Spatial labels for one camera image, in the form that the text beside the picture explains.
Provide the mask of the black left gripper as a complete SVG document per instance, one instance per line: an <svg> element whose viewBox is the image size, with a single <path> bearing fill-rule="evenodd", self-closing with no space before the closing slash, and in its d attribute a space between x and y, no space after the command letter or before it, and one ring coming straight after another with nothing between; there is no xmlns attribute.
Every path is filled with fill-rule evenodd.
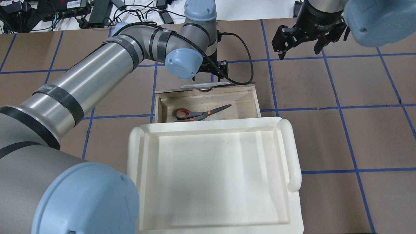
<svg viewBox="0 0 416 234"><path fill-rule="evenodd" d="M220 82L225 77L228 77L228 60L223 61L213 61L214 64L211 64L208 59L204 58L202 60L202 65L200 66L197 73L204 72L204 73L211 73L214 76L218 77L218 81Z"/></svg>

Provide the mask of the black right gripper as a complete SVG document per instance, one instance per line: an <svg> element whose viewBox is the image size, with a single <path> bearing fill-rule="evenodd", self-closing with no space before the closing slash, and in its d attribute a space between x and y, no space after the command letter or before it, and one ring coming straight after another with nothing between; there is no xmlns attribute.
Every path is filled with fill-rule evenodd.
<svg viewBox="0 0 416 234"><path fill-rule="evenodd" d="M318 39L314 46L316 55L329 43L338 42L342 35L346 41L350 28L342 16L345 5L344 0L305 0L295 26L279 26L272 39L272 48L278 53L279 60L284 60L287 51L300 44L298 39Z"/></svg>

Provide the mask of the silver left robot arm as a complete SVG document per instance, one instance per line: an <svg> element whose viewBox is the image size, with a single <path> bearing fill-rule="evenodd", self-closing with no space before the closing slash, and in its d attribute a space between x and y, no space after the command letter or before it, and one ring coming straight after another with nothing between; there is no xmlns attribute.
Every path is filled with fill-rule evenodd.
<svg viewBox="0 0 416 234"><path fill-rule="evenodd" d="M2 234L135 234L139 192L125 173L62 150L86 114L148 60L190 79L214 51L215 0L186 0L178 31L120 23L89 55L19 105L1 107Z"/></svg>

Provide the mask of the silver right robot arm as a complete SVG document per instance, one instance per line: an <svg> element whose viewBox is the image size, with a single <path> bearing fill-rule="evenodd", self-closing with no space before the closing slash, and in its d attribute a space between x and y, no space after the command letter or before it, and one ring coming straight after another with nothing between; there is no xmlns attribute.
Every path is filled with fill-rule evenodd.
<svg viewBox="0 0 416 234"><path fill-rule="evenodd" d="M396 43L415 33L414 0L304 0L296 24L279 26L273 50L283 60L288 50L316 41L315 54L351 34L366 47Z"/></svg>

